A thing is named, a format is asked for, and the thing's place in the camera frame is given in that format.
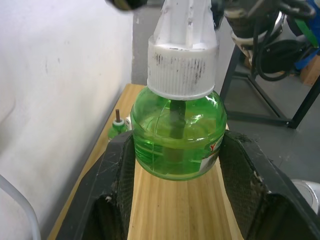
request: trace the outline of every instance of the wooden board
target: wooden board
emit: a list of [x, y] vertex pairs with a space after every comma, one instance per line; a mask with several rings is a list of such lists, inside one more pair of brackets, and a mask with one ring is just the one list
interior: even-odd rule
[[[141, 85], [128, 84], [115, 109], [127, 117]], [[85, 164], [49, 239], [55, 239], [79, 183], [108, 144], [111, 114]], [[168, 181], [152, 176], [136, 163], [128, 240], [242, 240], [228, 200], [220, 163], [191, 181]]]

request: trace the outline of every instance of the white nozzle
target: white nozzle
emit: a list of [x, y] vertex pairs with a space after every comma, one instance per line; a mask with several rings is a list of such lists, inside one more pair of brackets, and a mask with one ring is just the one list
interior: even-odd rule
[[165, 0], [149, 39], [148, 87], [173, 100], [207, 96], [215, 86], [217, 55], [211, 0]]

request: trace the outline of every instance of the bottle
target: bottle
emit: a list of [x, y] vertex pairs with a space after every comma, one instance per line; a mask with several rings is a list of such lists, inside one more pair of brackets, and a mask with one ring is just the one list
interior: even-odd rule
[[131, 110], [135, 156], [149, 173], [183, 181], [217, 160], [227, 116], [214, 92], [218, 43], [211, 1], [166, 0], [149, 39], [148, 80]]
[[117, 135], [125, 133], [127, 131], [127, 127], [125, 125], [125, 121], [120, 118], [119, 109], [115, 110], [115, 120], [112, 122], [112, 127], [109, 129], [108, 138], [109, 142]]

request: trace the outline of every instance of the black metal frame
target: black metal frame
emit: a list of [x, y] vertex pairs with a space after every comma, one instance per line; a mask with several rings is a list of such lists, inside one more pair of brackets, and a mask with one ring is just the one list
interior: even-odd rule
[[264, 123], [270, 125], [277, 125], [277, 126], [286, 126], [292, 129], [296, 129], [301, 121], [304, 119], [305, 115], [307, 114], [308, 110], [317, 99], [318, 95], [320, 94], [320, 76], [312, 86], [311, 90], [303, 100], [302, 104], [300, 105], [299, 109], [296, 111], [294, 117], [292, 119], [287, 118], [281, 110], [277, 107], [277, 105], [269, 98], [269, 96], [265, 93], [265, 91], [257, 84], [256, 77], [252, 77], [250, 74], [237, 72], [236, 67], [239, 62], [239, 58], [241, 55], [241, 50], [237, 45], [234, 46], [233, 53], [231, 56], [231, 60], [229, 63], [229, 67], [227, 69], [223, 86], [221, 89], [220, 97], [223, 102], [225, 102], [231, 81], [234, 77], [237, 78], [244, 78], [247, 80], [261, 95], [264, 101], [268, 104], [268, 106], [272, 109], [276, 116], [265, 116], [261, 114], [253, 114], [253, 113], [244, 113], [239, 111], [228, 111], [227, 109], [227, 116], [228, 119], [231, 120], [239, 120], [239, 121], [248, 121], [248, 122], [255, 122], [255, 123]]

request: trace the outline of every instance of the gray floor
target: gray floor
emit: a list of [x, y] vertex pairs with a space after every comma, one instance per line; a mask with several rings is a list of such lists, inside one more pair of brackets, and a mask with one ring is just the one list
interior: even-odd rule
[[[298, 77], [278, 82], [257, 77], [256, 81], [288, 118], [293, 117], [311, 88]], [[228, 110], [273, 114], [256, 90], [242, 79], [232, 80], [225, 106]], [[291, 179], [320, 183], [320, 97], [297, 129], [235, 120], [228, 120], [228, 125], [230, 130], [257, 141], [265, 155]]]

